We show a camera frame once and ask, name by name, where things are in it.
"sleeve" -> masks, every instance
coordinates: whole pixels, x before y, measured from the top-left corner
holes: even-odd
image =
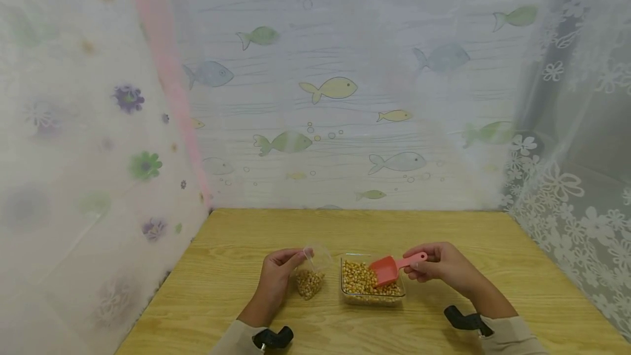
[[[489,337],[481,337],[485,355],[548,355],[522,317],[482,317],[482,321],[494,331]]]
[[[236,320],[223,334],[209,355],[261,355],[262,351],[252,342],[252,337],[267,328],[253,328]]]

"red scoop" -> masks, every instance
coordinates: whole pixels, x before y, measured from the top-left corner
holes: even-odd
[[[419,252],[409,258],[399,260],[391,256],[375,260],[375,262],[370,264],[370,268],[372,268],[377,275],[377,285],[375,286],[394,283],[399,278],[400,268],[410,266],[414,262],[423,262],[424,260],[427,260],[427,254],[425,254],[425,252]]]

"pink strip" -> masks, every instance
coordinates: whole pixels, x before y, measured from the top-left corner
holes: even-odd
[[[174,16],[170,0],[135,0],[140,19],[150,37],[149,48],[158,70],[167,102],[173,111],[184,144],[191,157],[193,172],[199,181],[199,188],[204,196],[206,208],[212,207],[212,194],[202,167],[202,158],[192,126],[191,112],[188,110],[188,96],[180,85],[182,67],[180,66],[177,44],[175,43]]]

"green fish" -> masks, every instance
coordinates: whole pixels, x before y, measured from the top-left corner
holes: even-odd
[[[495,28],[494,32],[497,32],[504,26],[509,24],[512,26],[528,26],[535,22],[537,17],[536,6],[522,6],[519,9],[511,12],[510,14],[504,14],[503,12],[494,12],[495,16]]]
[[[254,147],[261,147],[259,156],[265,156],[273,149],[288,154],[300,152],[306,150],[311,144],[312,141],[307,136],[291,130],[282,132],[271,143],[264,136],[254,135]]]
[[[238,32],[237,36],[241,39],[244,51],[250,45],[250,41],[259,46],[268,46],[280,37],[278,32],[269,26],[259,26],[251,33]]]
[[[469,147],[475,140],[480,140],[485,144],[506,144],[515,134],[515,128],[512,122],[493,122],[480,129],[476,129],[472,123],[466,125],[466,129],[462,132],[464,138],[464,147]]]
[[[381,191],[378,190],[371,190],[371,191],[366,191],[366,192],[356,192],[355,195],[357,196],[356,201],[360,201],[362,198],[366,198],[366,199],[381,199],[382,197],[386,197],[387,195]]]
[[[107,192],[95,191],[86,194],[77,203],[77,209],[83,216],[94,222],[99,222],[112,207],[112,198]]]

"kernels in container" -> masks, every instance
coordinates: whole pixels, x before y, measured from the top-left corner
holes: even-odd
[[[299,270],[294,276],[298,293],[304,300],[309,300],[320,292],[324,284],[324,273],[311,270]]]

